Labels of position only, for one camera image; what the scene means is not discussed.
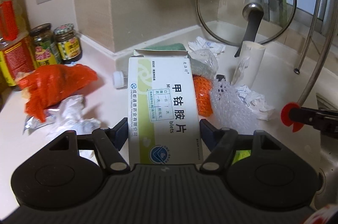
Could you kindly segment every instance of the kitchen counter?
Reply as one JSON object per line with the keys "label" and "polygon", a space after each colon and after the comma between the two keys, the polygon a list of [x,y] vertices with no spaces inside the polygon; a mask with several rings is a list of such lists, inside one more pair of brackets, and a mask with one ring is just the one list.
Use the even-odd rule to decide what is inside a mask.
{"label": "kitchen counter", "polygon": [[[85,95],[84,118],[94,117],[102,122],[103,127],[114,127],[127,116],[127,90],[114,89],[112,73],[116,69],[127,69],[128,57],[132,55],[134,48],[142,48],[155,43],[168,45],[177,42],[183,43],[188,48],[187,42],[195,40],[197,36],[203,36],[203,33],[195,26],[147,41],[119,53],[111,53],[87,37],[81,38],[83,57],[79,63],[88,65],[99,76],[98,81],[78,91],[79,94]],[[228,79],[232,78],[236,66],[237,59],[234,58],[236,50],[236,47],[227,46],[225,52],[218,58],[218,73],[224,74]],[[266,46],[261,68],[252,89],[264,94],[267,102],[274,106],[277,112],[287,102],[297,101],[314,68],[315,62],[306,58],[302,73],[296,75],[293,72],[293,65],[297,59],[297,53],[283,44],[272,42]],[[332,104],[338,105],[335,87],[337,85],[338,77],[327,69],[323,69],[304,106],[317,107],[316,93],[322,93]],[[48,143],[46,135],[52,128],[52,125],[49,125],[38,129],[31,135],[22,134],[26,118],[24,113],[26,100],[21,97],[20,92],[11,92],[7,96],[0,113],[0,219],[5,218],[18,206],[10,185],[12,173],[21,163]],[[212,116],[209,120],[217,127],[217,122],[212,119]],[[279,118],[270,122],[260,122],[262,129],[271,133],[313,168],[319,168],[320,137],[318,131],[305,126],[297,134],[293,134],[291,128],[283,126]],[[129,162],[127,143],[120,153]],[[203,145],[204,159],[207,153]]]}
{"label": "kitchen counter", "polygon": [[[78,94],[85,95],[84,118],[97,118],[103,127],[114,127],[127,116],[127,90],[116,90],[112,84],[112,73],[115,69],[111,56],[97,51],[91,45],[82,42],[83,57],[80,64],[94,69],[99,80],[93,82]],[[48,143],[46,135],[53,125],[42,127],[31,135],[23,134],[26,114],[26,99],[21,92],[7,91],[6,101],[0,112],[0,219],[4,219],[18,206],[11,190],[11,175],[14,170],[30,156]],[[128,162],[128,145],[120,151]]]}

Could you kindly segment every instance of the white bottle cap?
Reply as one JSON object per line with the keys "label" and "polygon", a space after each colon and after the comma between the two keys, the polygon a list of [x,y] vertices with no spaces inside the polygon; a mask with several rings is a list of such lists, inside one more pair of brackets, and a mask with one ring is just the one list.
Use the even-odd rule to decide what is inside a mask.
{"label": "white bottle cap", "polygon": [[124,76],[122,71],[115,71],[113,73],[113,86],[115,89],[124,87]]}

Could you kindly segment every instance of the yellow label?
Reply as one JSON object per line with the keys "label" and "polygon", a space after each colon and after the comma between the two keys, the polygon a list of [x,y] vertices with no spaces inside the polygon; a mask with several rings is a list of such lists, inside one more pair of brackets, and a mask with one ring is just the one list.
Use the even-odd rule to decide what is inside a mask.
{"label": "yellow label", "polygon": [[28,51],[29,51],[30,58],[33,61],[34,69],[37,69],[39,66],[38,66],[38,63],[36,62],[34,54],[32,52],[32,43],[31,43],[29,37],[25,38],[25,42],[26,42],[26,45],[27,45],[27,48],[28,48]]}
{"label": "yellow label", "polygon": [[8,87],[7,82],[0,71],[0,95],[2,91],[7,89],[7,87]]}
{"label": "yellow label", "polygon": [[5,55],[3,51],[0,51],[0,69],[2,71],[2,74],[9,86],[16,86],[15,81],[11,77],[10,71],[7,68],[6,62],[5,62]]}
{"label": "yellow label", "polygon": [[63,60],[72,59],[81,53],[80,43],[77,37],[74,37],[68,41],[59,42],[57,43],[57,46]]}
{"label": "yellow label", "polygon": [[43,49],[40,46],[35,48],[35,59],[39,66],[56,65],[56,59],[50,49]]}

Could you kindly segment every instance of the foil packet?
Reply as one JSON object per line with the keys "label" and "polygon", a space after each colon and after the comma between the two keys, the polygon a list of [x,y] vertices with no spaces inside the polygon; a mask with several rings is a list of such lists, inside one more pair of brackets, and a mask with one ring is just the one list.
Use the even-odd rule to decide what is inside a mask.
{"label": "foil packet", "polygon": [[28,131],[28,134],[32,134],[39,128],[55,123],[56,113],[60,110],[59,105],[60,103],[50,106],[44,110],[46,121],[43,123],[39,119],[28,115],[25,120],[25,127],[22,134],[24,134],[26,130]]}

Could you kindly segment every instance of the paper towel roll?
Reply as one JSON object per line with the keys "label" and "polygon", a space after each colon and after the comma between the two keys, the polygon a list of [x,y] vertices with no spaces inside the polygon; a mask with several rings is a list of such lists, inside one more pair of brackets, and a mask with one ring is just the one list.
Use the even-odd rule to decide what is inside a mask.
{"label": "paper towel roll", "polygon": [[234,86],[247,85],[251,88],[261,65],[264,52],[265,47],[261,44],[244,41],[231,84]]}

